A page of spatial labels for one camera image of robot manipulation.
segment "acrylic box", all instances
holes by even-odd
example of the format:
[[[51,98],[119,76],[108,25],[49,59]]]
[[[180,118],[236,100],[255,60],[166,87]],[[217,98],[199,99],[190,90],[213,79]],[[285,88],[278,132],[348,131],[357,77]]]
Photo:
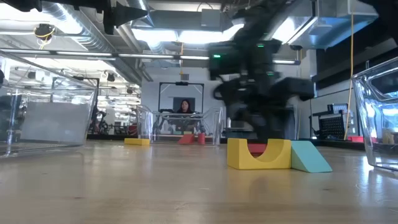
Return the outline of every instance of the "acrylic box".
[[[83,145],[96,88],[23,58],[0,57],[11,71],[0,86],[0,157]]]
[[[177,114],[151,111],[137,106],[138,137],[151,143],[181,144],[182,138],[191,136],[184,144],[219,145],[222,130],[222,108],[211,108],[206,113]]]
[[[353,77],[368,162],[398,170],[398,58]]]

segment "triangular ramp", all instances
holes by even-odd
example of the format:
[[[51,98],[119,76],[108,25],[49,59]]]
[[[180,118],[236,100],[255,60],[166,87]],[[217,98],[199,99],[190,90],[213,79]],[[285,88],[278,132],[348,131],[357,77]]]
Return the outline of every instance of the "triangular ramp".
[[[310,141],[292,141],[292,168],[304,172],[332,172],[329,163]]]

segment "ceiling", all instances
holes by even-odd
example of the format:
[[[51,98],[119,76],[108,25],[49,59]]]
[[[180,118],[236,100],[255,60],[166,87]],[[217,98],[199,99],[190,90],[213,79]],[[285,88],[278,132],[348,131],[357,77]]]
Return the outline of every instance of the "ceiling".
[[[208,0],[199,2],[197,0],[118,0],[123,5],[145,8],[150,11],[149,16],[138,21],[130,22],[115,29],[114,35],[105,34],[103,28],[103,16],[94,9],[81,7],[81,11],[75,11],[70,6],[56,5],[53,3],[43,3],[45,12],[39,13],[31,11],[29,13],[19,12],[10,6],[0,3],[0,48],[13,49],[40,49],[44,50],[67,50],[74,52],[144,52],[151,54],[181,54],[194,56],[207,56],[206,44],[198,44],[198,41],[208,39],[207,42],[220,41],[223,38],[229,39],[242,26],[239,23],[232,23],[230,19],[233,12],[238,9],[255,4],[256,0]],[[279,19],[279,25],[275,26],[275,33],[282,39],[289,35],[290,40],[298,34],[298,30],[303,26],[308,26],[310,21],[315,21],[314,17],[319,16],[315,9],[314,1],[296,0],[297,7],[294,8],[286,17]],[[346,21],[349,18],[347,12],[348,0],[335,0],[321,6],[321,12],[325,15],[324,21],[327,25],[332,24],[339,28],[331,30],[330,33],[340,32],[344,35],[335,35],[336,40],[325,38],[314,38],[309,32],[318,23],[311,23],[307,27],[303,36],[292,41],[293,44],[305,45],[308,48],[317,47],[322,42],[322,48],[331,43],[341,41],[347,37]],[[370,13],[368,7],[360,5],[356,16],[364,19],[365,22],[355,27],[356,31],[366,24],[372,22],[375,14]],[[39,24],[46,23],[56,27],[50,41],[39,40],[33,34],[33,30]],[[184,39],[184,44],[173,40]],[[295,60],[297,52],[290,49],[288,45],[283,45],[275,58]],[[152,60],[135,58],[116,58],[115,60],[105,60],[101,58],[85,58],[84,60],[67,58],[28,58],[31,62],[43,65],[56,71],[63,70],[65,74],[73,76],[79,75],[87,78],[99,78],[101,86],[116,87],[112,90],[102,90],[101,94],[126,96],[127,86],[131,86],[136,91],[136,98],[139,100],[139,86],[143,81],[154,81],[160,73],[165,75],[175,75],[178,71],[189,71],[190,76],[197,73],[202,74],[207,67],[206,61],[186,60],[182,63],[178,60]],[[30,69],[28,65],[13,65],[15,80],[19,82],[32,82],[25,77],[25,72],[15,70]],[[107,81],[107,74],[115,74],[115,81]]]

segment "cable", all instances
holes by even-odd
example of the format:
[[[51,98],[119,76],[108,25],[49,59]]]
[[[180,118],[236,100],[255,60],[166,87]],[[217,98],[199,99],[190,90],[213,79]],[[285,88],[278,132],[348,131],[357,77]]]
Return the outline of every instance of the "cable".
[[[43,50],[43,48],[44,48],[44,46],[45,46],[45,43],[47,42],[47,38],[48,38],[48,37],[49,37],[49,35],[46,36],[45,41],[44,41],[43,44],[40,46],[39,50]],[[18,80],[17,84],[18,84],[23,78],[25,78],[25,76],[26,76],[26,75],[28,74],[28,72],[30,71],[30,68],[32,68],[32,66],[29,66],[29,68],[26,70],[25,74],[24,74],[23,76],[21,76],[21,78]]]
[[[300,62],[303,60],[303,49],[300,50]],[[300,66],[300,78],[302,76],[302,68]],[[300,126],[301,126],[301,108],[298,109],[298,128],[297,128],[297,140],[300,139]]]
[[[201,3],[199,4],[198,8],[197,8],[197,12],[199,11],[199,7],[200,7],[203,3],[207,4],[208,6],[211,7],[211,9],[213,9],[213,6],[211,6],[211,4],[209,4],[208,2],[201,2]]]
[[[354,75],[354,12],[351,12],[351,76],[349,79],[349,96],[348,96],[348,108],[347,108],[347,120],[346,120],[346,130],[344,133],[344,140],[347,140],[348,133],[348,121],[349,121],[349,108],[351,106],[351,92],[353,88],[352,77]]]

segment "red block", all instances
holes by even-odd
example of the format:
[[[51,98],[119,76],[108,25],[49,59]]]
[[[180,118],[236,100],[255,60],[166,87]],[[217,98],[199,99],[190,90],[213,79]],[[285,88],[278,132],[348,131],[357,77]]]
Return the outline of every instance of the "red block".
[[[266,150],[267,144],[248,144],[249,152],[252,155],[261,155]]]
[[[205,133],[199,133],[198,134],[198,143],[199,144],[206,144],[206,134]]]
[[[194,134],[184,134],[178,141],[179,144],[192,144],[195,140]]]
[[[352,142],[363,142],[363,137],[361,136],[348,136],[347,139]]]

